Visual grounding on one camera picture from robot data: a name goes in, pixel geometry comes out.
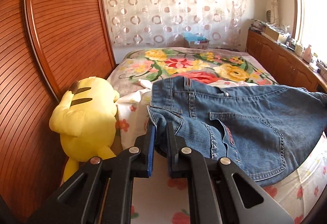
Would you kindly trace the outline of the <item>blue denim jeans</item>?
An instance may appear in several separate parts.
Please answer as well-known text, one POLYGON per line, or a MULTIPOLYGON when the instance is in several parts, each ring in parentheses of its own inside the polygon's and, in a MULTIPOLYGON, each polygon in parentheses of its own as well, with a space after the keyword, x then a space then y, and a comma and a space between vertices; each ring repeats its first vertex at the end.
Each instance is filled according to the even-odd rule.
POLYGON ((299 168, 326 130, 326 94, 285 85, 213 87, 178 76, 152 86, 147 108, 155 148, 166 125, 204 157, 228 157, 260 186, 299 168))

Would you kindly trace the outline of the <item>wooden side cabinet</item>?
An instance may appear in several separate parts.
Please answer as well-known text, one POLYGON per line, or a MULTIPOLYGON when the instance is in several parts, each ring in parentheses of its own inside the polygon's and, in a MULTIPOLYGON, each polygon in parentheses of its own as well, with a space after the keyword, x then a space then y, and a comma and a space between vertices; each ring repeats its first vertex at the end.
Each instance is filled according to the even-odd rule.
POLYGON ((252 30, 248 31, 246 48, 279 84, 326 93, 324 79, 293 52, 252 30))

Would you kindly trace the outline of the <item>floral blanket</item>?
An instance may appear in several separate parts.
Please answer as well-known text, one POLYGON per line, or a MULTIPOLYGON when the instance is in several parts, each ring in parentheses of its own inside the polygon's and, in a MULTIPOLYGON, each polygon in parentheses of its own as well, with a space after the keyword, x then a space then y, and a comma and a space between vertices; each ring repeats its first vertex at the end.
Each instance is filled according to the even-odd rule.
POLYGON ((222 87, 277 84, 246 52, 182 47, 130 52, 110 74, 108 82, 125 96, 142 88, 140 80, 155 82, 176 76, 222 87))

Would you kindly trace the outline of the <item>cardboard box on cabinet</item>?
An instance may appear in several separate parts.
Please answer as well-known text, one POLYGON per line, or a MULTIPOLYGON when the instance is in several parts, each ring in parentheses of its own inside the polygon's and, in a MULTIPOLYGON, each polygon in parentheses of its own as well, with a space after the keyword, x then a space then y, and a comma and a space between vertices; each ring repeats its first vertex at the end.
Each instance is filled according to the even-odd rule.
POLYGON ((287 38, 289 37, 288 32, 274 28, 272 26, 266 26, 263 35, 271 41, 280 42, 283 44, 286 43, 287 38))

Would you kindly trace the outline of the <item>wooden louvered wardrobe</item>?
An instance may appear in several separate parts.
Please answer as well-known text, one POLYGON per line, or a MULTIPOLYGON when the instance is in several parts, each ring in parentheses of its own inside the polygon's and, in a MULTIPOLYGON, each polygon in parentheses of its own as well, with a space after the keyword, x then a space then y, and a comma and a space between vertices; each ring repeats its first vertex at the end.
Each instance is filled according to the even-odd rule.
POLYGON ((1 198, 24 222, 66 162, 53 109, 76 81, 115 67, 102 0, 1 0, 1 198))

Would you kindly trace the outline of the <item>cardboard box with blue bag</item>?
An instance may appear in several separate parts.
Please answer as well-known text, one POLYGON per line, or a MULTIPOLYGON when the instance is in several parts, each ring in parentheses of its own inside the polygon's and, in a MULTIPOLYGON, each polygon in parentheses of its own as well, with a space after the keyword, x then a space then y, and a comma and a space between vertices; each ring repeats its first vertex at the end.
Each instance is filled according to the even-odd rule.
POLYGON ((185 32, 185 46, 191 49, 208 49, 209 40, 200 34, 185 32))

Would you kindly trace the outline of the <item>pink bottle on cabinet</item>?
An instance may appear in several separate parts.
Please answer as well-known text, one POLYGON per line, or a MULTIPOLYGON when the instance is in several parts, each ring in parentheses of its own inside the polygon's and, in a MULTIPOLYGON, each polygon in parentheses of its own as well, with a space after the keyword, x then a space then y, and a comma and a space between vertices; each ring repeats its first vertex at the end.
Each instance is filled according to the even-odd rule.
POLYGON ((311 45, 310 45, 310 44, 309 44, 308 47, 304 50, 302 58, 303 58, 303 60, 304 60, 305 62, 307 62, 308 64, 311 62, 311 60, 312 60, 312 53, 311 53, 311 45))

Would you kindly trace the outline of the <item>white jar on cabinet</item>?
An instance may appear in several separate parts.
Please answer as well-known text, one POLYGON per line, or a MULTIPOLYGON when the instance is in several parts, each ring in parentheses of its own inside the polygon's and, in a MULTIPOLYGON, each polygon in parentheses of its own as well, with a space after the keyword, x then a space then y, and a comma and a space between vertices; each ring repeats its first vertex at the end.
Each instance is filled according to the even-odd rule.
POLYGON ((295 52, 296 56, 301 57, 302 56, 302 53, 303 53, 303 47, 302 47, 302 45, 296 43, 294 52, 295 52))

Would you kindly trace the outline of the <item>sheer circle pattern curtain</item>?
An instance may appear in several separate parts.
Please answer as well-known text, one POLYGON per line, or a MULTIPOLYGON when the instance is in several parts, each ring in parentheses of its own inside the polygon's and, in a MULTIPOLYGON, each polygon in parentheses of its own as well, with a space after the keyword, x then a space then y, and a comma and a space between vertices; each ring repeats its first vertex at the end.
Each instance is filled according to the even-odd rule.
POLYGON ((247 0, 104 0, 116 50, 185 45, 200 37, 214 48, 240 44, 247 0))

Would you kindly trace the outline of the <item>white strawberry flower bedsheet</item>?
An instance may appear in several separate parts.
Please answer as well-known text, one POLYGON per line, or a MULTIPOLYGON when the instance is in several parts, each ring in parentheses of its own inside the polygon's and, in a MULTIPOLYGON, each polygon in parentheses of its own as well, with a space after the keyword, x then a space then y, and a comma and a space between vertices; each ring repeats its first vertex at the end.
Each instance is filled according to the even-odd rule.
MULTIPOLYGON (((143 136, 144 125, 153 125, 147 110, 153 84, 116 102, 119 119, 130 123, 129 131, 121 134, 125 149, 143 136)), ((230 158, 215 160, 192 150, 193 177, 187 179, 192 223, 292 222, 290 215, 265 193, 264 186, 256 183, 230 158)))

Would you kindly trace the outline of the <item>yellow Pikachu plush toy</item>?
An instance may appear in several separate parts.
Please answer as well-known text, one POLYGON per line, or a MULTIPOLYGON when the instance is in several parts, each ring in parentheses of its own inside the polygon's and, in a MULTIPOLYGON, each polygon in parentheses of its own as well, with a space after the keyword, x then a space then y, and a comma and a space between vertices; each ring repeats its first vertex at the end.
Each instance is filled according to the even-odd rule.
POLYGON ((67 181, 80 163, 93 157, 103 160, 115 157, 111 150, 116 135, 115 102, 119 93, 100 77, 75 81, 62 96, 49 120, 49 128, 60 134, 68 161, 63 172, 67 181))

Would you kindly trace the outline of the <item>window with wooden frame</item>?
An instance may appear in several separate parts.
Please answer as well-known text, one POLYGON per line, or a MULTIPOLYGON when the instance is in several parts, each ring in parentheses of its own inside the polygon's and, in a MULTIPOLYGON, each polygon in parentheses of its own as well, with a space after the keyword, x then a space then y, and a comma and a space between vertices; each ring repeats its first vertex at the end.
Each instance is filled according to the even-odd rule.
POLYGON ((295 39, 326 62, 326 0, 296 0, 295 39))

